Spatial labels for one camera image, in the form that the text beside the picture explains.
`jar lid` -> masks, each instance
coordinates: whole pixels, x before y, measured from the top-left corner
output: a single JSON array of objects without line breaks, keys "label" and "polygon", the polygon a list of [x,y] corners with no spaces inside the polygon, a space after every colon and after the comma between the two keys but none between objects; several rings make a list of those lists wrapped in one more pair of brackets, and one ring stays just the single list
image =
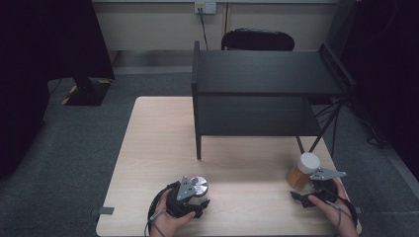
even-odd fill
[{"label": "jar lid", "polygon": [[311,174],[320,168],[320,159],[311,152],[305,152],[301,154],[297,165],[304,174]]}]

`wall outlet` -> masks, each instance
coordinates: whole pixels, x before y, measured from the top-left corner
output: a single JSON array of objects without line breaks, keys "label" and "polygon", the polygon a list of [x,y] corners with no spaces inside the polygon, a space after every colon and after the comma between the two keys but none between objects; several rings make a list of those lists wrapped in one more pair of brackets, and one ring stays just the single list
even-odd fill
[{"label": "wall outlet", "polygon": [[201,12],[204,14],[206,12],[206,3],[205,2],[195,2],[195,14],[199,14]]},{"label": "wall outlet", "polygon": [[215,14],[216,13],[216,3],[215,2],[206,2],[206,14]]},{"label": "wall outlet", "polygon": [[195,14],[199,14],[202,9],[203,14],[215,14],[216,2],[195,2]]}]

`jar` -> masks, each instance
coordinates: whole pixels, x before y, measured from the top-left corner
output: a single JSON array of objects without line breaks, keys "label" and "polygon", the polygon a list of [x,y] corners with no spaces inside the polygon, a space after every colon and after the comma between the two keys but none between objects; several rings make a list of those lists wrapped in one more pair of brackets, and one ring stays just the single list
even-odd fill
[{"label": "jar", "polygon": [[288,182],[293,188],[302,189],[307,184],[310,175],[320,168],[320,160],[311,152],[302,153],[296,165],[288,174]]}]

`human hand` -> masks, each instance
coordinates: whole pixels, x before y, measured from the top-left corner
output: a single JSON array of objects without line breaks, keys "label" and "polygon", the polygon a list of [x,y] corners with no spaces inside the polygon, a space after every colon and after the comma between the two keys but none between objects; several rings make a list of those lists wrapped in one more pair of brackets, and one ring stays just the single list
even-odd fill
[{"label": "human hand", "polygon": [[[333,179],[333,181],[338,188],[338,196],[343,199],[348,199],[342,183],[340,183],[337,178]],[[325,203],[316,196],[310,195],[308,196],[308,199],[326,214],[329,221],[338,229],[342,237],[358,236],[357,229],[355,228],[351,217],[351,212],[346,204],[339,198],[335,201],[335,204],[340,207],[340,210]]]},{"label": "human hand", "polygon": [[171,237],[174,236],[176,231],[181,227],[182,225],[185,225],[189,223],[195,216],[195,212],[192,211],[188,213],[187,215],[184,215],[179,218],[175,218],[171,215],[169,215],[165,209],[166,209],[166,200],[169,196],[169,193],[172,191],[172,189],[167,190],[163,193],[161,196],[161,199],[159,203],[156,206],[156,212],[159,210],[164,209],[164,211],[160,214],[158,214],[154,220],[153,224],[151,225],[151,231],[150,231],[150,237]]}]

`black shelf unit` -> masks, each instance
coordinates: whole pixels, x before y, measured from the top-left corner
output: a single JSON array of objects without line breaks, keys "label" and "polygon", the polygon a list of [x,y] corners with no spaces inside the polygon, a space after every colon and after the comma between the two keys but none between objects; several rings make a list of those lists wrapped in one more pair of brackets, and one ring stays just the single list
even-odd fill
[{"label": "black shelf unit", "polygon": [[317,136],[321,128],[308,98],[342,98],[355,86],[324,44],[318,51],[200,51],[192,73],[197,157],[203,135]]}]

